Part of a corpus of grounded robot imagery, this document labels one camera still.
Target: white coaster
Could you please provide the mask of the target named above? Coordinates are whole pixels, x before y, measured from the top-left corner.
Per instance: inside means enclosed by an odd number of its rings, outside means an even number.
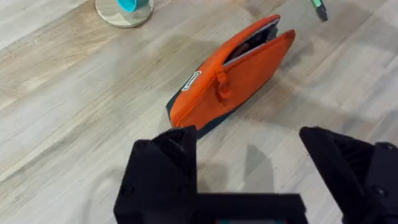
[[[135,27],[143,24],[154,10],[154,0],[134,12],[124,11],[116,0],[95,0],[98,14],[108,23],[116,27]]]

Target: black plastic part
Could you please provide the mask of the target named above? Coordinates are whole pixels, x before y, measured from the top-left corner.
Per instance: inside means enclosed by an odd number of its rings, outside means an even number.
[[[114,206],[119,224],[307,223],[299,195],[198,194],[196,136],[194,127],[178,128],[134,144]]]
[[[398,223],[398,152],[322,128],[300,137],[344,215],[343,223]]]
[[[327,21],[328,20],[328,14],[326,13],[326,8],[324,5],[317,7],[317,14],[318,17],[323,21]]]

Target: teal cup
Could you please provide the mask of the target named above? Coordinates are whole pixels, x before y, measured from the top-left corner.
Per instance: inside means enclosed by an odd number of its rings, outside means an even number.
[[[116,0],[119,6],[127,11],[134,12],[137,9],[140,9],[148,4],[148,0]]]

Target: zipper pull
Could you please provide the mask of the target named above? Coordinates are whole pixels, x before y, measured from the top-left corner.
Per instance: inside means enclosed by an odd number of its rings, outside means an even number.
[[[232,91],[224,70],[218,70],[216,76],[218,81],[218,94],[220,94],[222,99],[230,98],[232,96]]]

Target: green marker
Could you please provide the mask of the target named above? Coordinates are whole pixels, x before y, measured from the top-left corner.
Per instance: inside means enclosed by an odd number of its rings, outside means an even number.
[[[322,0],[311,0],[313,6],[315,7],[315,9],[317,9],[317,14],[318,17],[322,20],[322,21],[327,21],[328,20],[328,14],[326,14],[326,7],[323,4]]]

